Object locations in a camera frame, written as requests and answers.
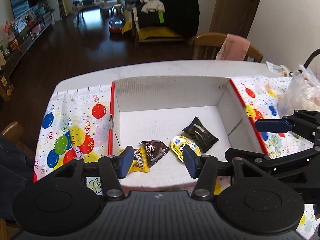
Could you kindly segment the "yellow snack packet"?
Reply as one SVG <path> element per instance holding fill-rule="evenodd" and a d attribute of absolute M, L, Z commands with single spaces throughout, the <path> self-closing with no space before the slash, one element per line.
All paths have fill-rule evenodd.
<path fill-rule="evenodd" d="M 125 152 L 125 157 L 120 159 L 120 175 L 124 175 L 125 172 L 150 172 L 150 168 L 148 166 L 148 160 L 145 152 L 145 148 L 129 148 L 121 149 L 120 155 Z"/>

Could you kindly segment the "black cookie packet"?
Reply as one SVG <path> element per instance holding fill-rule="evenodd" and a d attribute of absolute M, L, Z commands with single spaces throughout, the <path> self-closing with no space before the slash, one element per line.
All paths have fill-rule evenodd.
<path fill-rule="evenodd" d="M 207 153 L 212 146 L 219 141 L 216 136 L 203 126 L 198 117 L 195 117 L 182 131 L 195 142 L 202 153 Z"/>

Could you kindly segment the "round yellow jelly cup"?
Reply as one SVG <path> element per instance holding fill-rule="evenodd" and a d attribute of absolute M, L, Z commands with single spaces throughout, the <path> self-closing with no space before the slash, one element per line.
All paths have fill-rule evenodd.
<path fill-rule="evenodd" d="M 178 159 L 183 162 L 183 148 L 189 146 L 197 155 L 201 155 L 200 148 L 190 139 L 183 135 L 177 135 L 170 142 L 170 149 L 174 152 Z"/>

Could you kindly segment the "brown chocolate packet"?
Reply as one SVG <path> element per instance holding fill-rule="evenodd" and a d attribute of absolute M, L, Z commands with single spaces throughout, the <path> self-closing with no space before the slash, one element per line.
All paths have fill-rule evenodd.
<path fill-rule="evenodd" d="M 142 141 L 146 153 L 148 167 L 151 168 L 161 158 L 163 158 L 170 150 L 170 148 L 160 140 Z"/>

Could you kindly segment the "clear plastic bag of goods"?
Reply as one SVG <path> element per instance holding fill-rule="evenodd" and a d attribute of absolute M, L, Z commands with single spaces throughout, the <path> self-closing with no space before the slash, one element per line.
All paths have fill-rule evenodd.
<path fill-rule="evenodd" d="M 319 112 L 319 80 L 311 70 L 300 65 L 280 97 L 277 105 L 279 116 L 292 115 L 295 110 Z"/>

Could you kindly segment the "balloon birthday tablecloth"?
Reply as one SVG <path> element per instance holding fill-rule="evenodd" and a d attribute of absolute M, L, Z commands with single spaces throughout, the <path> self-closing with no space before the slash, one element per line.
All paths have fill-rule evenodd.
<path fill-rule="evenodd" d="M 119 179 L 122 200 L 106 200 L 98 161 L 109 154 L 111 85 L 52 96 L 41 131 L 34 185 L 22 220 L 31 239 L 299 239 L 302 196 L 243 158 L 219 159 L 212 200 L 195 200 L 197 179 L 170 149 L 150 172 Z M 269 157 L 282 153 L 288 133 L 259 132 Z"/>

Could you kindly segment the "red cardboard box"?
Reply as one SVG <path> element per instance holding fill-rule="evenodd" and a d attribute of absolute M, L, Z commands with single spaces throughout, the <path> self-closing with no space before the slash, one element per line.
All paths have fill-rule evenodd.
<path fill-rule="evenodd" d="M 194 118 L 218 141 L 208 154 L 229 148 L 265 153 L 231 79 L 209 76 L 139 76 L 112 82 L 109 154 L 160 140 L 166 145 Z"/>

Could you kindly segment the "silver desk lamp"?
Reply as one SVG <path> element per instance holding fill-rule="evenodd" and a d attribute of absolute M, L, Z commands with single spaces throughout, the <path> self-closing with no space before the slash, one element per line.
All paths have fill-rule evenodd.
<path fill-rule="evenodd" d="M 306 62 L 304 63 L 304 68 L 308 68 L 312 60 L 320 54 L 320 48 L 316 49 L 311 55 L 307 58 Z"/>

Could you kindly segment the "chair with dark jacket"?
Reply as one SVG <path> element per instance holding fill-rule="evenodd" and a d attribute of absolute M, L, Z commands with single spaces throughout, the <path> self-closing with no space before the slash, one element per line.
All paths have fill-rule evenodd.
<path fill-rule="evenodd" d="M 32 182 L 35 151 L 31 146 L 19 123 L 1 131 L 1 219 L 14 220 L 13 200 Z"/>

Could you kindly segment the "wooden chair with pink cloth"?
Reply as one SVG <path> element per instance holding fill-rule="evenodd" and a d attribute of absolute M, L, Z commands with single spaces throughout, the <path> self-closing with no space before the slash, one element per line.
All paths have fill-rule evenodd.
<path fill-rule="evenodd" d="M 261 62 L 262 52 L 249 40 L 233 34 L 204 33 L 193 40 L 193 60 Z"/>

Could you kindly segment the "wooden door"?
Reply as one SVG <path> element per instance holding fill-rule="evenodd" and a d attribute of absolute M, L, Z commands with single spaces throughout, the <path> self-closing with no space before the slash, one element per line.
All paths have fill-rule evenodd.
<path fill-rule="evenodd" d="M 216 0 L 209 31 L 247 38 L 260 0 Z"/>

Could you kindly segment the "sofa with dark clothes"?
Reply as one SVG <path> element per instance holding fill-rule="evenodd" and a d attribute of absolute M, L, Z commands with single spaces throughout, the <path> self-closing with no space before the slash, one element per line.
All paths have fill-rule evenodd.
<path fill-rule="evenodd" d="M 135 43 L 157 39 L 190 40 L 199 28 L 198 0 L 126 0 L 121 33 L 132 32 Z"/>

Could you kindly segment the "dark tv console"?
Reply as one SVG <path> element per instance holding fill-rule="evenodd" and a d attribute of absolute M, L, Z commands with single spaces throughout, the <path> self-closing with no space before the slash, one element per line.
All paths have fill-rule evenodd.
<path fill-rule="evenodd" d="M 1 74 L 10 76 L 22 57 L 24 57 L 24 55 L 28 53 L 28 50 L 35 43 L 35 41 L 53 23 L 53 14 L 51 12 L 47 12 L 44 15 L 38 17 L 35 20 L 35 23 L 30 27 L 26 27 L 17 38 L 21 50 L 15 50 L 10 53 L 10 56 L 6 59 L 7 63 L 3 67 L 1 67 Z"/>

